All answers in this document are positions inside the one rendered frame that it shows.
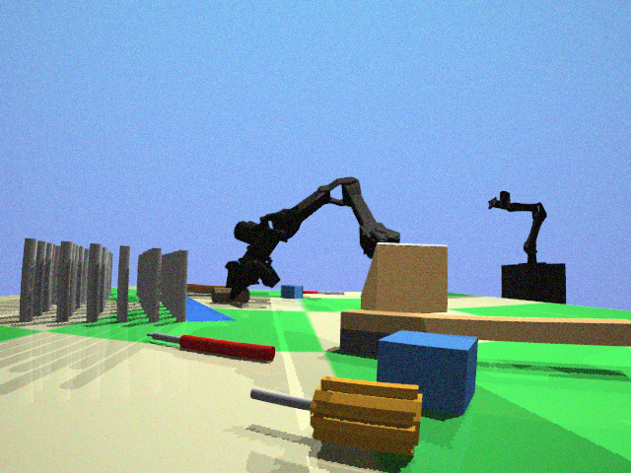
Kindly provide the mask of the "blue flat strip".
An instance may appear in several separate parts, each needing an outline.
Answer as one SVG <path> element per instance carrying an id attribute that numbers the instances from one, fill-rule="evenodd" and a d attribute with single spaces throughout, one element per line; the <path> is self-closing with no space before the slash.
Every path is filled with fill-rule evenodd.
<path id="1" fill-rule="evenodd" d="M 186 297 L 186 320 L 187 322 L 194 321 L 232 321 L 233 319 L 224 313 L 221 313 L 217 310 L 214 310 L 211 307 L 206 306 L 205 304 L 201 304 L 189 297 Z"/>

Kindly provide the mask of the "brown long flat bar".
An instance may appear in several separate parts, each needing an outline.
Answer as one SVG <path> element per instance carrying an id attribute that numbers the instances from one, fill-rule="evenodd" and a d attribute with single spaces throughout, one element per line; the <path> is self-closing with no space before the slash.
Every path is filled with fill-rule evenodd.
<path id="1" fill-rule="evenodd" d="M 631 347 L 627 319 L 467 316 L 346 309 L 340 351 L 378 356 L 379 340 L 399 331 L 478 337 L 482 341 Z"/>

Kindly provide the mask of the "blue box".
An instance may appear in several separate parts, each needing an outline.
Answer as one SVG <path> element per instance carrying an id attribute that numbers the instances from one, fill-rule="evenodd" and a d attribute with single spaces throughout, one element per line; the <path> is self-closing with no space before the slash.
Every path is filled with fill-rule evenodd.
<path id="1" fill-rule="evenodd" d="M 281 298 L 302 299 L 304 286 L 281 285 Z"/>
<path id="2" fill-rule="evenodd" d="M 377 381 L 418 385 L 421 408 L 463 416 L 476 384 L 478 337 L 399 331 L 379 340 Z"/>

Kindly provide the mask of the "red-handled screwdriver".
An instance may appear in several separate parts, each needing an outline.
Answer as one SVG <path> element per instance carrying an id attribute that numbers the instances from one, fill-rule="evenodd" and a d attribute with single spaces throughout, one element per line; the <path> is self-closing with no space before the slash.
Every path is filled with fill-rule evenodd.
<path id="1" fill-rule="evenodd" d="M 195 337 L 194 335 L 172 336 L 154 332 L 147 333 L 154 340 L 177 343 L 185 349 L 199 350 L 201 352 L 217 353 L 220 355 L 238 356 L 241 358 L 259 359 L 273 361 L 275 348 L 261 344 L 239 343 L 228 340 L 216 340 L 206 337 Z"/>

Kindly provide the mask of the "hammer with wooden handle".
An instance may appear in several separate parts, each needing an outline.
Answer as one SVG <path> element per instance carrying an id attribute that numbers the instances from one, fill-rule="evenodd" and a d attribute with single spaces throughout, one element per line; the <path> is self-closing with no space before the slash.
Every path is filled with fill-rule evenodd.
<path id="1" fill-rule="evenodd" d="M 186 284 L 187 291 L 193 293 L 211 294 L 213 288 L 225 288 L 226 286 L 207 286 L 203 284 Z"/>

